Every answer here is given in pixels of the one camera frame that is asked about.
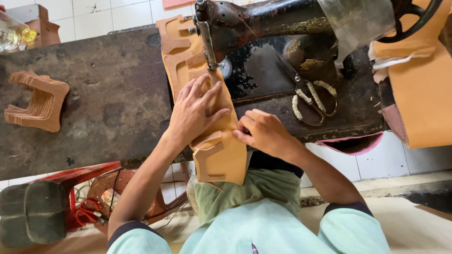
hand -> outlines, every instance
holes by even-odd
[[[290,135],[275,115],[253,109],[245,112],[238,129],[232,132],[239,141],[287,161],[288,156],[304,146]]]
[[[179,92],[174,105],[165,134],[180,150],[206,131],[215,121],[231,113],[229,108],[222,108],[210,116],[206,115],[209,102],[221,90],[221,82],[218,81],[201,97],[200,91],[206,80],[209,80],[209,77],[204,74],[198,79],[189,81]]]

yellow liquid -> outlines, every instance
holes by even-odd
[[[26,42],[33,42],[36,39],[36,31],[33,29],[26,27],[22,32],[19,33],[19,31],[20,29],[18,29],[17,35]]]

person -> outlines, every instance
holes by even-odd
[[[171,253],[167,242],[140,220],[173,159],[215,121],[231,113],[224,108],[206,116],[209,102],[221,90],[217,83],[202,96],[200,89],[206,79],[207,75],[193,79],[180,91],[168,129],[122,193],[109,220],[109,254]],[[198,207],[201,226],[180,253],[390,253],[379,222],[355,186],[291,136],[276,116],[258,109],[247,111],[233,133],[259,150],[260,157],[251,157],[241,186],[216,182],[223,187],[221,192],[207,183],[194,185],[195,200],[190,201]],[[285,166],[252,168],[253,161],[268,167]],[[330,203],[318,235],[297,217],[301,169]]]

tiled floor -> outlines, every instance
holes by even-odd
[[[260,0],[227,0],[238,5],[256,3]],[[61,26],[61,42],[70,42],[105,35],[110,31],[155,23],[178,14],[191,15],[194,3],[163,10],[161,0],[0,0],[7,9],[41,4],[49,11],[49,19]],[[406,174],[426,173],[452,168],[452,146],[406,149],[392,132],[385,132],[381,143],[372,151],[349,156],[326,147],[307,144],[314,154],[331,163],[351,181],[385,178]],[[194,163],[188,165],[194,174]],[[0,190],[7,186],[36,180],[40,176],[0,181]],[[179,165],[172,165],[164,177],[162,190],[166,202],[171,202],[185,190]],[[301,187],[311,187],[306,175]]]

orange fabric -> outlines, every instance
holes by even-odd
[[[196,34],[190,35],[186,30],[178,30],[179,26],[184,22],[191,22],[192,20],[183,21],[180,18],[169,22],[166,25],[167,34],[171,39],[183,39],[188,38],[190,40],[189,48],[176,48],[170,52],[171,55],[176,55],[182,52],[192,51],[193,55],[198,54],[202,50],[201,37]],[[162,59],[165,59],[167,54],[162,53]],[[205,59],[200,59],[199,64],[191,65],[189,68],[186,62],[181,62],[176,67],[177,81],[170,78],[169,83],[171,85],[171,90],[173,92],[173,98],[179,93],[179,91],[189,82],[189,76],[199,77],[202,73],[207,72],[207,61]],[[169,69],[165,64],[166,73],[168,77],[171,77]],[[195,152],[193,155],[198,181],[225,181],[233,182],[235,184],[243,184],[245,178],[245,167],[246,167],[246,145],[244,143],[238,142],[232,135],[232,131],[237,128],[237,115],[232,105],[231,95],[226,87],[226,84],[221,75],[221,71],[217,69],[216,72],[209,72],[209,75],[213,82],[206,82],[202,88],[202,92],[205,93],[209,90],[217,80],[221,81],[222,89],[218,96],[216,96],[212,102],[209,104],[209,109],[207,114],[218,110],[219,108],[228,107],[231,109],[231,114],[229,116],[223,117],[220,121],[216,122],[211,128],[205,131],[197,140],[205,140],[202,144],[196,143],[197,148],[193,148],[192,144],[190,147]],[[209,139],[207,136],[215,133],[221,132],[221,141],[219,138]],[[211,149],[217,146],[221,142],[222,149]]]
[[[452,144],[452,59],[437,40],[430,57],[389,66],[409,148]]]

